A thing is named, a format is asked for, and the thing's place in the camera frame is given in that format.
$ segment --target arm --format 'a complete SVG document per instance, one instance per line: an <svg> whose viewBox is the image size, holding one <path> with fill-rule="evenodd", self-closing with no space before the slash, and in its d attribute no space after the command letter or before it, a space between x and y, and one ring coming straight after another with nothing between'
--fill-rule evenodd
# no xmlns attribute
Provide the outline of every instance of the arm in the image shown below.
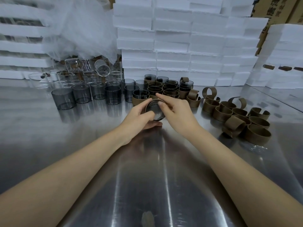
<svg viewBox="0 0 303 227"><path fill-rule="evenodd" d="M150 101L133 107L113 131L1 194L0 226L55 227L118 148L142 129L162 125L149 122L154 118L152 111L141 115Z"/></svg>
<svg viewBox="0 0 303 227"><path fill-rule="evenodd" d="M160 104L170 125L206 158L248 227L302 226L303 206L203 129L186 100L157 96L172 107Z"/></svg>

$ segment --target transparent plastic sheet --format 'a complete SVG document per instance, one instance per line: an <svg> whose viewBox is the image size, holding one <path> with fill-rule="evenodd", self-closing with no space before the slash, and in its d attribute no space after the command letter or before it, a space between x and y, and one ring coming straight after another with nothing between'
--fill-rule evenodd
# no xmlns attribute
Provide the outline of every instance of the transparent plastic sheet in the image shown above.
<svg viewBox="0 0 303 227"><path fill-rule="evenodd" d="M101 0L53 0L54 8L40 16L51 35L43 38L45 52L57 61L76 55L89 59L103 55L113 64L120 53L112 10Z"/></svg>

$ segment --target forearm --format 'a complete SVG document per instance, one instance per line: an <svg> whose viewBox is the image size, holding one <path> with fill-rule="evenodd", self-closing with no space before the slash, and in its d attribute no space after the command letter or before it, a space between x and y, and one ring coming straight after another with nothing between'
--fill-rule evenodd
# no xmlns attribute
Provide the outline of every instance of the forearm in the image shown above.
<svg viewBox="0 0 303 227"><path fill-rule="evenodd" d="M303 206L202 127L186 137L206 158L249 227L301 226Z"/></svg>
<svg viewBox="0 0 303 227"><path fill-rule="evenodd" d="M0 195L0 226L55 227L122 144L114 130Z"/></svg>

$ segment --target hand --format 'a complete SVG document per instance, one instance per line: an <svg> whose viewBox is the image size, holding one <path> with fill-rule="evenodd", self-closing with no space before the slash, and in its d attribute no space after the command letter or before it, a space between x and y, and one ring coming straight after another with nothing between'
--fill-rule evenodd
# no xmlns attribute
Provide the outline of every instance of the hand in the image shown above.
<svg viewBox="0 0 303 227"><path fill-rule="evenodd" d="M149 129L154 126L162 126L161 122L154 121L153 111L142 114L145 107L151 101L152 99L147 99L139 105L133 107L123 122L116 128L116 130L118 130L123 136L123 145L128 144L133 137L144 129Z"/></svg>
<svg viewBox="0 0 303 227"><path fill-rule="evenodd" d="M183 137L186 138L196 128L200 127L186 100L174 99L158 93L156 93L156 96L166 103L159 102L159 106L169 124Z"/></svg>

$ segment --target right hand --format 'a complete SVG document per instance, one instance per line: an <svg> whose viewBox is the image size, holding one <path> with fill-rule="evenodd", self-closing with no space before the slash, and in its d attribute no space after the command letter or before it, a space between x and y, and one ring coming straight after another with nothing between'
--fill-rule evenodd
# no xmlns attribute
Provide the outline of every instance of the right hand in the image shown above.
<svg viewBox="0 0 303 227"><path fill-rule="evenodd" d="M175 99L156 93L156 96L165 103L159 102L159 106L172 128L183 137L188 137L195 132L200 125L191 112L187 100Z"/></svg>

